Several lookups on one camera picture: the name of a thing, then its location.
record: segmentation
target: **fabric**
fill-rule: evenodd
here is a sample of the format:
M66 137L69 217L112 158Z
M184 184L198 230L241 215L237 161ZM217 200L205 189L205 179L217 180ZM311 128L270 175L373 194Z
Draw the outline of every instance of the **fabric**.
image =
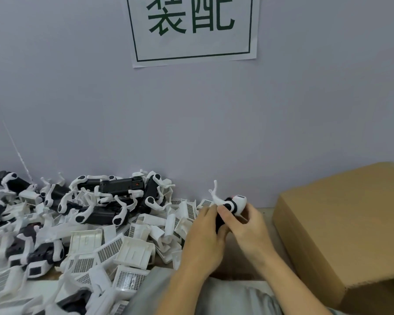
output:
M124 310L124 315L153 315L174 270L155 267ZM334 315L343 313L331 310ZM233 281L208 278L197 302L195 315L282 315L277 300Z

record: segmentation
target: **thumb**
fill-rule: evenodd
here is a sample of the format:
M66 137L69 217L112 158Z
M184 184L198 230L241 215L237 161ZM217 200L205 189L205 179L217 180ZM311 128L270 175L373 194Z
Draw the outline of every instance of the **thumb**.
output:
M222 225L219 228L219 230L218 230L218 241L221 244L225 244L226 236L228 235L229 231L230 231L230 229L229 229L229 227L226 224Z
M218 213L225 224L231 229L232 233L238 232L242 227L241 222L239 222L236 217L228 209L226 209L226 207L222 205L218 206Z

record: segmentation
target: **paper sign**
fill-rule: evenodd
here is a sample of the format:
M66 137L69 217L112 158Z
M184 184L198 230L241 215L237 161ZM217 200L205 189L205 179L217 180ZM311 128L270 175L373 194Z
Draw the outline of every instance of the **paper sign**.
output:
M133 67L257 57L260 0L127 0Z

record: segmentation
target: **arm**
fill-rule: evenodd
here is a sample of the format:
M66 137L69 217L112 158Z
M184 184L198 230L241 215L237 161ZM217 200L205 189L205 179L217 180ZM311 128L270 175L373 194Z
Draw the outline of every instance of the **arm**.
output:
M225 207L218 212L258 273L268 282L286 315L331 315L279 257L268 235L263 215L247 204L249 221L242 224Z
M155 315L192 315L201 287L222 262L229 228L223 225L216 234L216 206L205 207L195 219L176 271Z

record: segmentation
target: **pile of plastic parts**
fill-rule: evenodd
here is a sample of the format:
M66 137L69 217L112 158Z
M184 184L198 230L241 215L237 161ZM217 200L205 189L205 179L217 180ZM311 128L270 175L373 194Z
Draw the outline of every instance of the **pile of plastic parts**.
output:
M59 177L39 188L0 171L0 315L121 314L156 254L178 269L199 209L213 203L172 199L175 185L154 171ZM55 292L26 297L27 279L54 268Z

